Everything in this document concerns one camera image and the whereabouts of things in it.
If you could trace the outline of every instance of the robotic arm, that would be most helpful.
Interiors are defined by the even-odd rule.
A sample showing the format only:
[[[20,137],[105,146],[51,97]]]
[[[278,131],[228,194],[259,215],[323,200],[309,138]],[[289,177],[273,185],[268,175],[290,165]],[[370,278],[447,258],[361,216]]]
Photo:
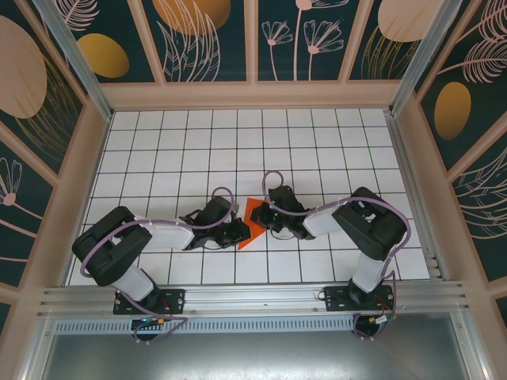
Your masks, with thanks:
[[[136,222],[126,207],[116,207],[78,237],[72,251],[98,286],[111,285],[144,309],[163,311],[162,292],[145,271],[137,268],[135,259],[141,252],[184,251],[204,247],[208,242],[219,248],[238,244],[250,238],[250,228],[236,218],[235,210],[237,204],[214,196],[203,210],[162,224]],[[224,222],[228,215],[231,220]],[[121,231],[113,239],[105,239],[116,230]]]
[[[269,200],[252,211],[252,222],[277,233],[288,228],[295,237],[305,240],[344,230],[361,251],[349,281],[349,297],[361,306],[375,295],[391,250],[407,232],[405,221],[387,203],[361,187],[345,202],[309,210],[286,185],[269,189]]]

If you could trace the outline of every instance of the metal plate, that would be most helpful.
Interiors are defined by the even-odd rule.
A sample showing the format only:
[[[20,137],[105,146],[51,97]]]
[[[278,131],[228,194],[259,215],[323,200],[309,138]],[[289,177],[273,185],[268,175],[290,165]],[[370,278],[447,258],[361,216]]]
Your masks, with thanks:
[[[189,318],[175,330],[175,334],[223,334],[223,333],[301,333],[321,331],[350,331],[353,315],[327,314],[311,317],[242,317],[242,318]],[[139,322],[132,319],[62,320],[55,327],[55,335],[124,335],[131,334]],[[143,329],[139,334],[151,331],[165,333],[179,321]]]
[[[152,310],[157,314],[182,314],[183,306],[185,304],[185,290],[184,289],[162,289],[160,292],[161,302]],[[164,302],[166,301],[169,309],[166,309]],[[137,310],[123,295],[115,292],[114,307],[112,313],[115,315],[143,315]]]
[[[360,310],[382,310],[382,303],[377,297],[391,309],[394,305],[393,290],[390,285],[381,285],[375,291],[375,297],[362,306],[358,306],[349,297],[349,286],[342,287],[325,287],[324,294],[321,295],[322,300],[326,302],[327,311],[360,311]]]

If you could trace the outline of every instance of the yellow oval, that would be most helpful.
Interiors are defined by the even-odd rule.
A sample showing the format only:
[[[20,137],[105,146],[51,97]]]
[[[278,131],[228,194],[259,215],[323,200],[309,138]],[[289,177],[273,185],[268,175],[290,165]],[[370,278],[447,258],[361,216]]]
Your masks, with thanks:
[[[153,0],[158,15],[172,29],[187,35],[202,35],[205,29],[198,27],[193,3],[203,17],[207,14],[212,19],[215,29],[222,27],[231,14],[231,0]]]
[[[440,91],[435,105],[435,128],[442,139],[454,139],[467,124],[472,99],[465,85],[450,82]]]
[[[39,112],[48,87],[44,56],[18,24],[0,16],[0,109],[26,119]]]
[[[425,36],[442,0],[383,0],[379,30],[395,42],[413,42]]]
[[[118,78],[128,72],[127,53],[112,38],[90,33],[81,37],[78,45],[95,74]]]

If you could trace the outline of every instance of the vent slot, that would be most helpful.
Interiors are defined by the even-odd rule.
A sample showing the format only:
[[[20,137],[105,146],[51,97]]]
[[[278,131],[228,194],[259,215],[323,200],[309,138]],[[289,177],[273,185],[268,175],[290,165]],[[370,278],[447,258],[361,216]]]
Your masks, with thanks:
[[[167,332],[178,321],[150,326],[140,334]],[[295,333],[311,331],[352,330],[353,316],[321,317],[249,317],[249,318],[191,318],[175,333]],[[69,320],[59,321],[55,335],[120,335],[132,334],[132,320]]]

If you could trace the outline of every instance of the cable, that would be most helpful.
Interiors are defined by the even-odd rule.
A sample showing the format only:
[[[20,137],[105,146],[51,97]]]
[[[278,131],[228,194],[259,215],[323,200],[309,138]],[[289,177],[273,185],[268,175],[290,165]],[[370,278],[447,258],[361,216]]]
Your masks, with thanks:
[[[276,237],[275,235],[273,235],[273,230],[269,230],[269,231],[271,232],[271,236],[273,236],[273,238],[276,240],[284,241],[284,240],[292,240],[293,238],[295,238],[295,235],[293,234],[292,237],[288,237],[287,239],[282,239],[280,237]]]

